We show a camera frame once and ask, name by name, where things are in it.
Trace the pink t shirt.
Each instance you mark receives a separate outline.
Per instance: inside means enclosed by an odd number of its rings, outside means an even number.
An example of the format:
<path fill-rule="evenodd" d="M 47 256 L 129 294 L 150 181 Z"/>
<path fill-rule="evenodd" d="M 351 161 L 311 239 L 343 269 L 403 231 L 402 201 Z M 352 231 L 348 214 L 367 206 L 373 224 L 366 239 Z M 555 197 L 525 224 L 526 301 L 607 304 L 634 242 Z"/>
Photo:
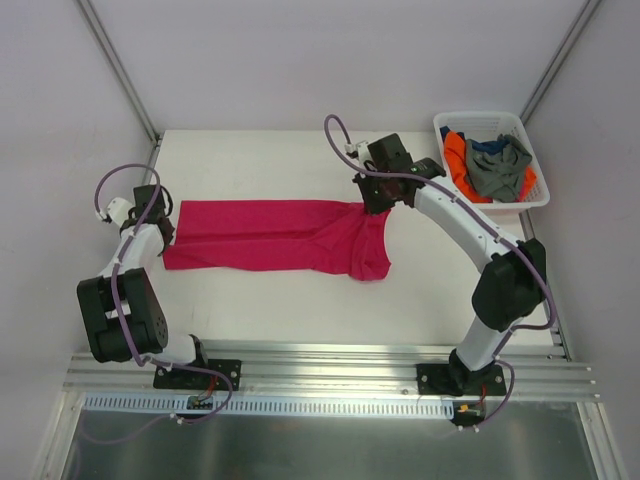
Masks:
<path fill-rule="evenodd" d="M 184 201 L 167 270 L 311 270 L 362 282 L 387 277 L 387 216 L 328 200 Z"/>

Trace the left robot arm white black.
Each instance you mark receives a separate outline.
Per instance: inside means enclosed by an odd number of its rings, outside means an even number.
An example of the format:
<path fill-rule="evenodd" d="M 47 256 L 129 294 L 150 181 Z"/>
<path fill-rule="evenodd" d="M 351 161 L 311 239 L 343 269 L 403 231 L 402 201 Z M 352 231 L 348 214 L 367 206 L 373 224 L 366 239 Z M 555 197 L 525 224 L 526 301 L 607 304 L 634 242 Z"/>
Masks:
<path fill-rule="evenodd" d="M 172 199 L 155 185 L 136 187 L 133 195 L 133 202 L 117 197 L 108 204 L 106 220 L 119 228 L 120 242 L 98 276 L 76 289 L 90 351 L 99 363 L 176 365 L 176 377 L 199 388 L 210 375 L 201 342 L 169 331 L 148 275 L 173 239 Z"/>

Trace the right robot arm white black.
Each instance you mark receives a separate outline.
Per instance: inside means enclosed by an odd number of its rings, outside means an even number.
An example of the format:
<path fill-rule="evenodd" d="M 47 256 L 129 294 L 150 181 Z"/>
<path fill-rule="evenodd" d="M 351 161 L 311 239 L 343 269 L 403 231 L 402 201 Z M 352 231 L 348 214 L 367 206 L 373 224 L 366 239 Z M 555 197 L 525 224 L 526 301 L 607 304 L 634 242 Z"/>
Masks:
<path fill-rule="evenodd" d="M 495 379 L 495 358 L 514 329 L 545 299 L 544 246 L 503 231 L 465 199 L 436 161 L 414 160 L 397 134 L 346 151 L 360 168 L 353 181 L 368 212 L 385 213 L 403 202 L 433 220 L 477 268 L 471 326 L 447 363 L 426 376 L 428 390 L 436 394 L 479 393 Z"/>

